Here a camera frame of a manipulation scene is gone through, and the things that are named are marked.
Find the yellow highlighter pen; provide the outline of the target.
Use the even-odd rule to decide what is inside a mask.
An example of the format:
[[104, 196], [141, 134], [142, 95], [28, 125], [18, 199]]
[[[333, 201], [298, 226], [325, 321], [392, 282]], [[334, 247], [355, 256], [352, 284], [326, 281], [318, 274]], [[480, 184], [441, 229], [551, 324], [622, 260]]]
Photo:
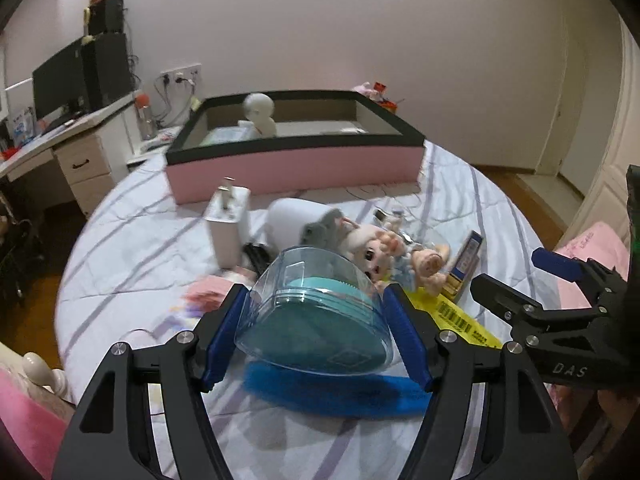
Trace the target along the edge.
[[432, 297], [423, 289], [407, 292], [407, 296], [416, 310], [431, 315], [440, 330], [452, 330], [469, 344], [502, 348], [502, 342], [496, 336], [445, 296]]

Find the clear glass bottle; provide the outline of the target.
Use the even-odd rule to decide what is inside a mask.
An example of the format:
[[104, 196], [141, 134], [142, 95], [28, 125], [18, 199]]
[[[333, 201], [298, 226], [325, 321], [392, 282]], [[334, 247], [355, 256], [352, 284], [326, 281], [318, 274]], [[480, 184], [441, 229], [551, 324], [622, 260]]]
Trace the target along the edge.
[[373, 214], [373, 222], [376, 226], [394, 231], [404, 240], [409, 249], [429, 249], [437, 252], [445, 262], [448, 262], [450, 246], [447, 241], [423, 221], [406, 216], [402, 209], [385, 211], [378, 208]]

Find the pink doll figure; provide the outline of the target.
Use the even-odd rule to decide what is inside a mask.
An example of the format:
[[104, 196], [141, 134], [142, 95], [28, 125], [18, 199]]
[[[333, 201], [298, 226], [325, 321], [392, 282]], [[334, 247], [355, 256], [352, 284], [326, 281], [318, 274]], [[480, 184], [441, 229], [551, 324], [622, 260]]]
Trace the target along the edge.
[[445, 266], [450, 257], [447, 244], [421, 243], [404, 237], [391, 226], [357, 223], [337, 209], [305, 224], [300, 242], [345, 257], [378, 289], [397, 283], [409, 292], [422, 289], [436, 297], [447, 281]]

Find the pink block donut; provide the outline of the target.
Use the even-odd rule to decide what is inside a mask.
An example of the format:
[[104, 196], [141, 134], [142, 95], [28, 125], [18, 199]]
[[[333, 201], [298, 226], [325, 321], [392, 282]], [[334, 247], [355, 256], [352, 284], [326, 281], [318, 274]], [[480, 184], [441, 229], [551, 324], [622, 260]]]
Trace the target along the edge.
[[184, 308], [193, 315], [202, 315], [218, 310], [235, 280], [209, 275], [192, 284], [183, 295]]

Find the white power adapter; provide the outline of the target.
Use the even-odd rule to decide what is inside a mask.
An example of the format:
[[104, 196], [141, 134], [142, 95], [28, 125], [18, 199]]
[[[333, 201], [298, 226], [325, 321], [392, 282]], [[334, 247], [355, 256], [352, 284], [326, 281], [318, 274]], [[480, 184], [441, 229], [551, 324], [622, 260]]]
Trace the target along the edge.
[[210, 199], [204, 218], [214, 256], [221, 269], [241, 264], [243, 247], [250, 240], [250, 190], [224, 177]]

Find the white mini hair dryer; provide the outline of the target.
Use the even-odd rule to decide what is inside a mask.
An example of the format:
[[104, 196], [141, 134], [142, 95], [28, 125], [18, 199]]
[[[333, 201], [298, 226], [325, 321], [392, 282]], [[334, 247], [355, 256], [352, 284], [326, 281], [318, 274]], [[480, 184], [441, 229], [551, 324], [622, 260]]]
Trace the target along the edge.
[[267, 209], [266, 240], [277, 252], [297, 246], [336, 252], [347, 235], [343, 220], [338, 208], [300, 198], [279, 198]]

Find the clear plastic card box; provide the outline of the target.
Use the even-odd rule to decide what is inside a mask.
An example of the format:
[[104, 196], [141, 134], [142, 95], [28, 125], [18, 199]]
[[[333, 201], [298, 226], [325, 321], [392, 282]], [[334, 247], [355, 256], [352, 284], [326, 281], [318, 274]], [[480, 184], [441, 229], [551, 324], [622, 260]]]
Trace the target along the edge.
[[217, 127], [209, 130], [200, 143], [201, 146], [238, 143], [254, 140], [258, 133], [253, 127]]

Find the white fluffy ball toy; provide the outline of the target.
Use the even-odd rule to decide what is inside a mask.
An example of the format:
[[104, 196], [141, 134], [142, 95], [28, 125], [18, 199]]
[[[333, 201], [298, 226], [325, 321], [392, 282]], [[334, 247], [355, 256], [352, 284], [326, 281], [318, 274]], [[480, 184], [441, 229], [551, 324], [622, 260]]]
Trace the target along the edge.
[[244, 120], [238, 126], [244, 132], [244, 138], [275, 138], [277, 125], [273, 120], [274, 102], [265, 93], [250, 93], [243, 101]]

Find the black hair clip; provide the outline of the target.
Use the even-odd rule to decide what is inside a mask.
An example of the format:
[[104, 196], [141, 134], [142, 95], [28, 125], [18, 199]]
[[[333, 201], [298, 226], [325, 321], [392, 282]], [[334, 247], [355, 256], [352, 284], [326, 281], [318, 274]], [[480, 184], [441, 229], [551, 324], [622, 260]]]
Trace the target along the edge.
[[247, 243], [243, 246], [243, 252], [257, 276], [264, 274], [272, 263], [272, 255], [263, 244]]

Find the white door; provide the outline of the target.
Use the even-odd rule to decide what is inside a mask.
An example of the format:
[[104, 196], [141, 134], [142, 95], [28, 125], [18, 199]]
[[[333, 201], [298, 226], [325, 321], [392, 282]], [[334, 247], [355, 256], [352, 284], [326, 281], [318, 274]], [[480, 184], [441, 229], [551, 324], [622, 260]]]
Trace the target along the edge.
[[619, 32], [568, 36], [560, 96], [537, 174], [560, 176], [579, 194], [588, 193], [612, 131], [622, 64]]

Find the blue highlighter pen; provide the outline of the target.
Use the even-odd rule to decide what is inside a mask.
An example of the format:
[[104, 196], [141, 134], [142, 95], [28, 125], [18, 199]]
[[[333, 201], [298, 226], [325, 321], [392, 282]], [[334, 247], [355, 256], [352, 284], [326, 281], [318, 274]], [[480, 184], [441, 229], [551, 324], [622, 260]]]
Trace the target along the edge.
[[423, 415], [432, 397], [408, 377], [314, 375], [264, 362], [247, 365], [244, 388], [290, 411], [358, 419]]

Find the red toy storage box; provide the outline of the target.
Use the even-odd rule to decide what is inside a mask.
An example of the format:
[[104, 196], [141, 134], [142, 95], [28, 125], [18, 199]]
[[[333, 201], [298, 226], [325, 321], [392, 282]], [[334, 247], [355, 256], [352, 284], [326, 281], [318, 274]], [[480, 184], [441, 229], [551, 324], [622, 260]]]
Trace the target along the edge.
[[398, 105], [393, 101], [382, 100], [382, 101], [378, 102], [378, 105], [382, 106], [383, 108], [385, 108], [386, 110], [388, 110], [392, 114], [396, 114], [397, 113]]

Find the white computer desk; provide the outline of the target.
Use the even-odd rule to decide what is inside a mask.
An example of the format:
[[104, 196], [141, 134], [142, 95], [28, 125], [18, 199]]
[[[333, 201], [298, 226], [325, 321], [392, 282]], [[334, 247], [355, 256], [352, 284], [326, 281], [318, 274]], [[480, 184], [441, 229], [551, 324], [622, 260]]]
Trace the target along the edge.
[[70, 193], [89, 218], [115, 185], [128, 176], [127, 162], [140, 143], [134, 95], [128, 94], [30, 142], [2, 162], [1, 175], [15, 183], [42, 167], [54, 169], [55, 179], [64, 181], [66, 190], [47, 179], [40, 194], [59, 204], [64, 194]]

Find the white bedside drawer unit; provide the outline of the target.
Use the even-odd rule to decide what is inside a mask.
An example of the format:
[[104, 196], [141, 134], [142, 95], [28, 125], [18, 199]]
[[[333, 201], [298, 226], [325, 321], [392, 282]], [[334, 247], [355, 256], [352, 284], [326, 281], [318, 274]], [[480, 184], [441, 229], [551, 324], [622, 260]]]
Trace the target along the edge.
[[155, 138], [143, 141], [134, 151], [134, 156], [128, 160], [127, 167], [140, 166], [155, 155], [164, 154], [169, 145], [175, 141], [180, 129], [180, 126], [163, 128], [160, 129]]

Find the black speaker box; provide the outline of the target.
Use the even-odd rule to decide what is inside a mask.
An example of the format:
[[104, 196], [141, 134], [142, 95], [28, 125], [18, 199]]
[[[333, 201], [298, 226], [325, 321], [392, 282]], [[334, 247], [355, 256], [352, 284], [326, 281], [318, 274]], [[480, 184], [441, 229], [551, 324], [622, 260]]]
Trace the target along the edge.
[[88, 33], [121, 34], [124, 31], [124, 4], [122, 0], [100, 0], [89, 6]]

